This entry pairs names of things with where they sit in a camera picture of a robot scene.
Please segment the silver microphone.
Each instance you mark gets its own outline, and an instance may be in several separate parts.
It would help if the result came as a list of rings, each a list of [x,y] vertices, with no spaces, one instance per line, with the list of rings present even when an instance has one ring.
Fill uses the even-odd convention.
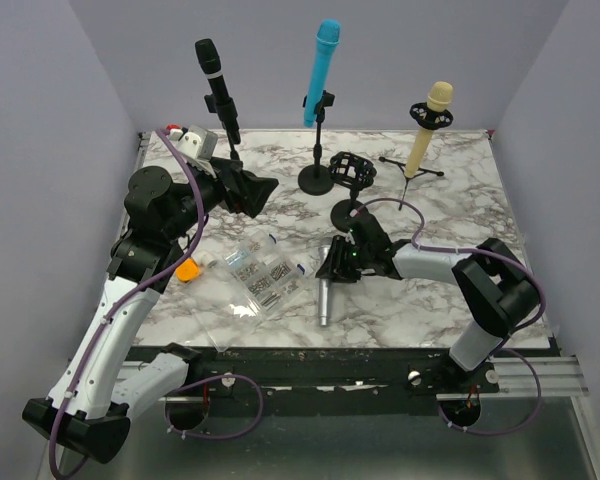
[[[319,247],[319,260],[320,265],[323,265],[331,246],[331,241],[325,239]],[[331,281],[324,278],[318,279],[318,324],[320,327],[325,328],[329,325],[332,312],[331,302]]]

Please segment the black round-base stand with clip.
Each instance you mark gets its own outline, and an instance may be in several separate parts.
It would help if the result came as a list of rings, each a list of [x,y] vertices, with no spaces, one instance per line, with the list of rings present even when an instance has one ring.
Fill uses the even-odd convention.
[[[298,175],[298,186],[301,191],[311,196],[321,196],[329,193],[334,182],[329,169],[321,164],[322,159],[322,124],[325,120],[325,110],[334,104],[335,95],[324,90],[321,100],[316,104],[316,136],[313,146],[313,164],[303,168]]]

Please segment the black shock-mount mic stand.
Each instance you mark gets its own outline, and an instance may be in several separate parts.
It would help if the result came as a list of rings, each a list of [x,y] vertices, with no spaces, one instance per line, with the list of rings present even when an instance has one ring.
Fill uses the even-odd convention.
[[[373,185],[377,171],[371,160],[351,152],[338,152],[330,159],[329,176],[335,185],[349,191],[349,198],[338,201],[331,209],[330,220],[341,231],[348,231],[351,212],[362,206],[358,196]]]

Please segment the black tripod shock-mount stand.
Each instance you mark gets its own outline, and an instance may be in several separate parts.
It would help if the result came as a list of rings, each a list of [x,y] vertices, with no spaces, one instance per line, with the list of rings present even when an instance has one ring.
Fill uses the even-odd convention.
[[[426,102],[413,104],[409,113],[419,125],[414,145],[403,167],[404,189],[402,199],[405,199],[408,185],[421,170],[421,163],[435,131],[450,126],[453,115],[448,110],[451,101],[440,101],[429,98]]]

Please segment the blue microphone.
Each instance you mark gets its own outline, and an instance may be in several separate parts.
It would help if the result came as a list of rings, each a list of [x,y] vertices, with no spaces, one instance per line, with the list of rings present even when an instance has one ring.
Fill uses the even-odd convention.
[[[304,106],[303,124],[310,128],[316,121],[316,105],[321,101],[333,54],[339,45],[341,25],[325,19],[316,34],[316,53]]]

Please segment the cream microphone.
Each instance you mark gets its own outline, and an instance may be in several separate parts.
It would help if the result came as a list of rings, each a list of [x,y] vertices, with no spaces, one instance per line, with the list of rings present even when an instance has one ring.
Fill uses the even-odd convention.
[[[427,99],[410,107],[409,113],[417,122],[419,130],[405,165],[404,176],[406,179],[411,180],[418,173],[434,132],[449,127],[453,123],[454,117],[449,110],[453,91],[450,83],[435,82]]]

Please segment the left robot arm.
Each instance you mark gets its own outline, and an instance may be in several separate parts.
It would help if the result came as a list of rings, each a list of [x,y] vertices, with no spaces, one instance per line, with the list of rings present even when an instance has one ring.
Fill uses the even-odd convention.
[[[202,372],[193,364],[199,352],[177,344],[123,385],[116,380],[139,327],[186,255],[180,238],[203,225],[216,206],[256,217],[279,185],[236,160],[212,158],[211,167],[204,173],[187,165],[190,184],[174,182],[159,166],[130,177],[124,199],[128,229],[112,247],[92,323],[60,380],[45,397],[29,400],[22,413],[54,444],[106,464],[121,450],[132,421],[160,397],[200,387]]]

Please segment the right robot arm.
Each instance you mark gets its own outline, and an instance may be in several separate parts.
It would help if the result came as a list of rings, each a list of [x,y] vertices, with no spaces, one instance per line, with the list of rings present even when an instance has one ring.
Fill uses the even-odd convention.
[[[417,237],[393,241],[376,217],[358,213],[348,221],[348,235],[331,239],[316,277],[351,284],[363,274],[393,280],[424,279],[457,286],[473,317],[448,351],[440,379],[460,392],[476,380],[476,368],[516,331],[532,324],[546,306],[531,272],[508,247],[489,238],[475,248],[426,246]]]

